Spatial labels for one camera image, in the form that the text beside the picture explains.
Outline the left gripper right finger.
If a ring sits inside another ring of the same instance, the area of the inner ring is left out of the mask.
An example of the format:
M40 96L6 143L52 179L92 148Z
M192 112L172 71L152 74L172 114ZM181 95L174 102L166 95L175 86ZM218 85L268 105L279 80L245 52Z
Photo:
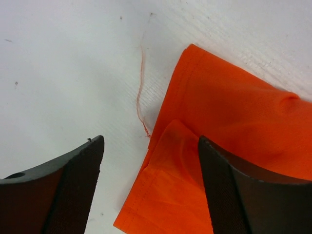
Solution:
M311 233L311 181L261 168L204 136L198 156L215 234Z

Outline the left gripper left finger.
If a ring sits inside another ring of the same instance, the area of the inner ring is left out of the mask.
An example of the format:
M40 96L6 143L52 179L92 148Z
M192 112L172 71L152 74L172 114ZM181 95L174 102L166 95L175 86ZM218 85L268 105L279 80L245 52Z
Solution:
M2 234L85 232L104 153L104 137L0 181Z

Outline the orange t shirt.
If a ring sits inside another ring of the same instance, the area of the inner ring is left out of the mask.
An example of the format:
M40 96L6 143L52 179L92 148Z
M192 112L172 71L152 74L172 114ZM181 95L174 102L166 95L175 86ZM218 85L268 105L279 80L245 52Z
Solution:
M268 170L312 177L312 105L190 45L114 226L127 234L211 234L198 159L205 136Z

